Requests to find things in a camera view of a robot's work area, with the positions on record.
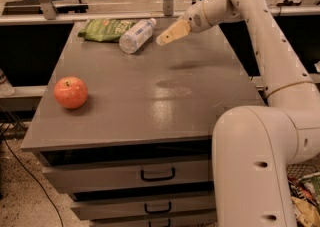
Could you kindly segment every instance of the drawer handle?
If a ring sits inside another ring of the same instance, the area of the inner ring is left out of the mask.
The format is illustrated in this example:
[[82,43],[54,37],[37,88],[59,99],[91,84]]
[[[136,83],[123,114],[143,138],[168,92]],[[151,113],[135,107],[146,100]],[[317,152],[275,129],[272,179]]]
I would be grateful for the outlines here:
[[171,175],[170,176],[165,176],[165,177],[158,177],[158,178],[146,178],[145,173],[143,170],[140,172],[141,179],[145,182],[158,182],[158,181],[167,181],[171,180],[176,176],[176,170],[174,167],[171,169]]
[[[170,227],[171,226],[171,221],[168,219],[168,225],[164,225],[162,227]],[[152,222],[149,221],[149,227],[152,227]]]
[[171,202],[169,202],[168,204],[168,209],[165,209],[165,210],[158,210],[158,211],[149,211],[148,210],[148,205],[147,204],[144,204],[144,211],[147,213],[147,214],[164,214],[164,213],[169,213],[171,211]]

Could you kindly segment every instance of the white bottle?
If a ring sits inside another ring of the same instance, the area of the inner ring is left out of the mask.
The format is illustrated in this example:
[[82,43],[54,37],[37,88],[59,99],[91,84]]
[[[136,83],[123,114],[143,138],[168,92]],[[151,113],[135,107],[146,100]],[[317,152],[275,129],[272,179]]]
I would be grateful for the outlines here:
[[128,54],[136,52],[152,36],[155,25],[154,18],[144,19],[126,31],[119,40],[122,51]]
[[0,69],[0,97],[10,96],[14,93],[14,87],[10,84],[6,75]]

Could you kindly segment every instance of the floor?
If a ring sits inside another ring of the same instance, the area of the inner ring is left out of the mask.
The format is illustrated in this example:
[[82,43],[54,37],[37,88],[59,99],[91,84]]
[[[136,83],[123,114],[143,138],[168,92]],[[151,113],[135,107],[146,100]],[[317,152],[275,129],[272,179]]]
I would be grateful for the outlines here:
[[[6,1],[13,0],[0,0],[0,6]],[[272,5],[282,0],[268,1]],[[162,8],[161,0],[88,0],[88,2],[92,12]],[[190,3],[191,0],[175,0],[175,7],[185,9]],[[0,144],[1,226],[87,227],[88,222],[79,221],[69,209],[71,199],[67,195],[58,194],[43,177],[41,165],[34,155],[21,152],[21,142],[22,139],[18,137]],[[319,162],[319,157],[309,161],[320,169]]]

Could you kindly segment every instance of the green chip bag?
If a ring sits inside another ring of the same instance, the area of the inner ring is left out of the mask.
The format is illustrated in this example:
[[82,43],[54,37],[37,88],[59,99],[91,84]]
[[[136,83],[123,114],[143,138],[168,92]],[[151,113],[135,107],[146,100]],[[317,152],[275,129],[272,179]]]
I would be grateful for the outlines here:
[[135,22],[117,19],[89,20],[78,33],[78,37],[98,42],[118,42],[121,35],[129,30]]

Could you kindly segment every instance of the white robotic arm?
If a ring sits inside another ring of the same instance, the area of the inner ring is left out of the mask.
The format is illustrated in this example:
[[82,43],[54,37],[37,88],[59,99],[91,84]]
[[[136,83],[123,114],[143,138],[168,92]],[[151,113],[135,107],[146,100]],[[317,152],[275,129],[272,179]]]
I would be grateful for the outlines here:
[[266,0],[203,0],[158,38],[244,20],[269,107],[227,111],[213,132],[213,174],[220,227],[296,226],[286,166],[320,152],[320,94]]

